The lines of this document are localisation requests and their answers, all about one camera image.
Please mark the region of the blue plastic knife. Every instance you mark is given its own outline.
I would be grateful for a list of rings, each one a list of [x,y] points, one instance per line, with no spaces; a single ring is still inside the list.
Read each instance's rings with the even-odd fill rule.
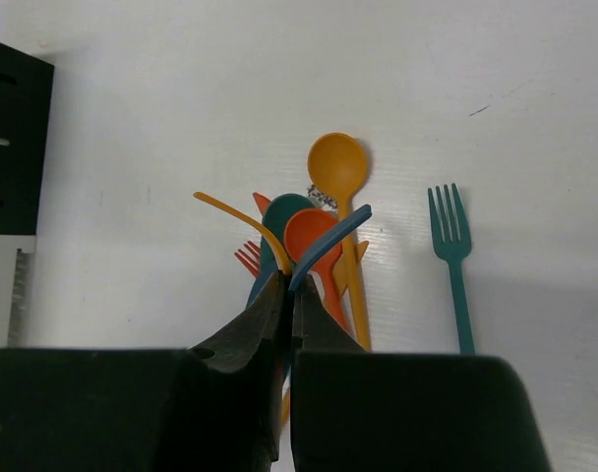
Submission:
[[[366,351],[350,332],[342,310],[348,286],[342,240],[371,215],[368,205],[341,221],[321,209],[308,208],[286,224],[283,243],[295,269],[288,286],[291,341],[284,359],[285,374],[301,349]]]

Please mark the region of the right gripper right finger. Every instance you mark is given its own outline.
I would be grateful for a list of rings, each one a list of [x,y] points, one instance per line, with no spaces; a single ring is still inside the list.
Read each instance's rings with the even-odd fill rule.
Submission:
[[[547,471],[523,382],[498,357],[365,351],[315,283],[293,309],[290,436],[299,471]]]

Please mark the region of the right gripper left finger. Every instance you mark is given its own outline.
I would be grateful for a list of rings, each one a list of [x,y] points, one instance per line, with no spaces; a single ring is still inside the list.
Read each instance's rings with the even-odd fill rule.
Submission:
[[[0,471],[267,471],[285,278],[189,349],[0,349]]]

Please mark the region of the teal plastic fork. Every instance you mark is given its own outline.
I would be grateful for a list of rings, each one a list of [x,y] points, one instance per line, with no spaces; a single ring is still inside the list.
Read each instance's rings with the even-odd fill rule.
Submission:
[[[472,250],[466,212],[455,183],[428,188],[427,193],[433,249],[448,265],[459,351],[474,355],[475,342],[462,270],[462,263]]]

